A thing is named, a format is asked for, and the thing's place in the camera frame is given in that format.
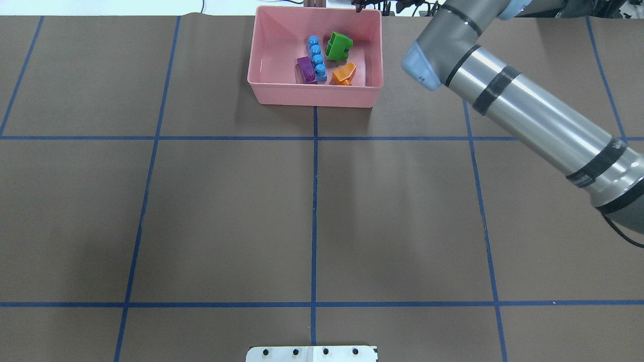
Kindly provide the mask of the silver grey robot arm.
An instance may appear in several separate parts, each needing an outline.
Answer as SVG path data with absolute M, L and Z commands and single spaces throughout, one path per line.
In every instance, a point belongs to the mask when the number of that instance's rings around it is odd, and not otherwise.
M 495 19 L 528 1 L 446 1 L 404 56 L 429 90 L 447 87 L 589 193 L 614 224 L 643 230 L 642 154 L 589 121 L 477 41 Z

